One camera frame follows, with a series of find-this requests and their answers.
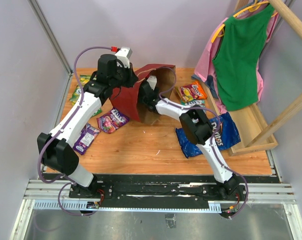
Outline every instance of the green tank top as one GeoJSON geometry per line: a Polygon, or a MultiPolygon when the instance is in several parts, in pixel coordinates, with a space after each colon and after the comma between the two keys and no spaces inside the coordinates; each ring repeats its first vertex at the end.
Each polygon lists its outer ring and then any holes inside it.
{"type": "Polygon", "coordinates": [[[242,109],[258,101],[256,67],[267,39],[267,27],[274,12],[264,10],[244,19],[228,18],[220,49],[212,60],[217,90],[228,111],[242,109]]]}

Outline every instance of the wall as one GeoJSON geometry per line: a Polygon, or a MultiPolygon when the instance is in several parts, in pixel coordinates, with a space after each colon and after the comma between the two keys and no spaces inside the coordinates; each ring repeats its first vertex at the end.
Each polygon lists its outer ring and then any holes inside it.
{"type": "MultiPolygon", "coordinates": [[[[302,0],[292,11],[302,20],[302,0]]],[[[269,43],[259,64],[264,79],[261,111],[271,123],[302,93],[302,40],[286,22],[269,43]]],[[[302,215],[302,111],[276,133],[279,146],[272,151],[283,180],[291,183],[302,215]]]]}
{"type": "Polygon", "coordinates": [[[0,240],[37,177],[37,136],[53,127],[67,77],[28,1],[0,1],[0,240]]]}
{"type": "MultiPolygon", "coordinates": [[[[125,46],[133,50],[130,60],[135,67],[164,63],[194,68],[210,35],[233,12],[237,0],[38,2],[71,66],[85,48],[125,46]]],[[[101,53],[86,53],[78,66],[97,67],[101,53]]]]}

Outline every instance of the clothes hanger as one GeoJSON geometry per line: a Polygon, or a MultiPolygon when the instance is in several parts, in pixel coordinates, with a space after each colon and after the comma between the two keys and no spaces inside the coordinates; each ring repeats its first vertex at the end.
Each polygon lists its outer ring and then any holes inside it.
{"type": "MultiPolygon", "coordinates": [[[[250,12],[254,12],[254,11],[256,11],[262,4],[268,4],[268,3],[269,3],[268,1],[258,2],[258,0],[255,0],[254,3],[253,3],[252,5],[247,6],[247,7],[243,8],[242,10],[238,11],[236,14],[233,15],[233,17],[236,18],[237,16],[239,16],[240,14],[242,14],[243,12],[245,12],[245,11],[247,11],[247,10],[249,10],[250,12]]],[[[276,11],[276,12],[271,16],[271,18],[273,18],[273,17],[274,17],[275,15],[277,15],[277,14],[278,14],[278,12],[276,11]]],[[[225,27],[225,26],[226,26],[225,24],[222,24],[222,25],[218,28],[218,30],[214,33],[214,35],[213,35],[213,37],[212,37],[212,39],[211,39],[211,43],[213,43],[213,42],[216,40],[217,37],[222,37],[222,36],[224,36],[224,34],[225,34],[224,27],[225,27]]]]}

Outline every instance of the wooden beam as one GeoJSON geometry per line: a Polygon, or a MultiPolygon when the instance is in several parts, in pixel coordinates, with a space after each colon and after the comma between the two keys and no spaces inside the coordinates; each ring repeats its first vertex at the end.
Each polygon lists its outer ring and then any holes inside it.
{"type": "Polygon", "coordinates": [[[302,39],[302,21],[283,3],[282,0],[268,0],[280,16],[302,39]]]}
{"type": "Polygon", "coordinates": [[[298,96],[277,118],[256,136],[246,147],[251,147],[266,140],[271,134],[278,130],[283,124],[291,119],[302,109],[302,94],[298,96]]]}
{"type": "Polygon", "coordinates": [[[238,11],[249,3],[249,0],[237,0],[234,11],[238,11]]]}

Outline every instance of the wooden table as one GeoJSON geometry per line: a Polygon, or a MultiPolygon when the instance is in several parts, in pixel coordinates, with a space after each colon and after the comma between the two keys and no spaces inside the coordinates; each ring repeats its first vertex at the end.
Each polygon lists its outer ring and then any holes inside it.
{"type": "MultiPolygon", "coordinates": [[[[78,75],[91,75],[94,68],[79,68],[78,75]]],[[[177,85],[191,83],[193,68],[177,68],[177,85]]],[[[72,108],[69,101],[77,86],[72,79],[62,118],[72,108]]],[[[175,92],[170,99],[179,102],[175,92]]],[[[112,108],[108,100],[102,107],[102,113],[92,117],[89,123],[98,127],[97,117],[112,108]]],[[[167,116],[161,116],[153,125],[146,125],[131,120],[112,134],[101,132],[83,155],[80,163],[92,173],[108,174],[213,174],[203,155],[186,158],[180,148],[175,127],[181,124],[167,116]]],[[[238,156],[229,156],[227,151],[222,155],[233,170],[245,175],[271,175],[272,171],[265,151],[253,152],[238,156]]]]}

